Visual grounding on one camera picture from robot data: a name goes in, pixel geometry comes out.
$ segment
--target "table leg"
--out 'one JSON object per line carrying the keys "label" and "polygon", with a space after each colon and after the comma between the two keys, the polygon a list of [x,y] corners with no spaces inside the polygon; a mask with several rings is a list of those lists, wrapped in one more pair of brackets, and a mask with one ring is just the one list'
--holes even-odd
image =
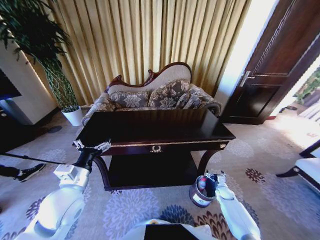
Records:
{"label": "table leg", "polygon": [[199,167],[198,167],[198,172],[197,172],[197,176],[200,176],[200,175],[204,175],[205,174],[205,171],[206,171],[206,167],[207,167],[207,164],[209,162],[209,159],[213,156],[213,154],[215,154],[216,152],[219,152],[221,149],[215,149],[215,150],[207,150],[201,160],[200,160],[200,163],[199,163]]}
{"label": "table leg", "polygon": [[101,156],[96,156],[93,161],[95,162],[95,164],[98,166],[99,171],[101,173],[101,177],[102,177],[102,181],[103,181],[103,185],[104,185],[104,190],[108,191],[110,188],[110,182],[109,182],[109,178],[108,178],[108,168],[107,165],[104,161],[104,159]]}

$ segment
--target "beige curtain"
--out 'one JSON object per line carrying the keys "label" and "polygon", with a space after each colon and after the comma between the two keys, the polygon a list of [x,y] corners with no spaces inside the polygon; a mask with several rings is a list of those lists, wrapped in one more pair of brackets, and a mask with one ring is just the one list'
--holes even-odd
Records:
{"label": "beige curtain", "polygon": [[58,0],[52,17],[69,34],[61,58],[80,105],[121,74],[141,84],[148,69],[186,62],[192,82],[216,91],[250,0]]}

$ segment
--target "dark brown door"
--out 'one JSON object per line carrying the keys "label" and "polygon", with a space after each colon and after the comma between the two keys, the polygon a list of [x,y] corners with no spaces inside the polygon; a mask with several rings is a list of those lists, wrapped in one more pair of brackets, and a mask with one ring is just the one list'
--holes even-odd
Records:
{"label": "dark brown door", "polygon": [[319,0],[280,0],[222,120],[262,124],[320,54],[319,32]]}

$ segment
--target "metal pole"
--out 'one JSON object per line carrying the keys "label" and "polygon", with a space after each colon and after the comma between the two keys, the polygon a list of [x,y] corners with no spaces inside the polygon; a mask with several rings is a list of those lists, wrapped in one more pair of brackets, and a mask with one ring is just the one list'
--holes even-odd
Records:
{"label": "metal pole", "polygon": [[47,160],[42,160],[42,159],[38,159],[38,158],[33,158],[33,157],[29,157],[27,155],[15,155],[15,154],[11,154],[11,153],[0,153],[0,155],[3,156],[8,156],[8,157],[13,157],[13,158],[19,158],[19,159],[27,159],[27,160],[34,160],[34,161],[39,161],[39,162],[44,162],[44,163],[49,163],[49,164],[65,164],[65,163],[61,163],[61,162],[56,162],[56,161],[47,161]]}

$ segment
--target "black shoe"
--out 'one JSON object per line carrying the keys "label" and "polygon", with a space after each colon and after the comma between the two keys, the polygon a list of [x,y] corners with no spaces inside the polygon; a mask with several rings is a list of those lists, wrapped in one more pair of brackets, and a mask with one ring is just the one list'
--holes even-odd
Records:
{"label": "black shoe", "polygon": [[20,183],[23,183],[27,181],[29,178],[31,178],[33,175],[35,175],[36,173],[40,172],[45,166],[46,166],[45,164],[41,163],[32,168],[21,170],[22,175],[17,176],[16,178],[20,181]]}

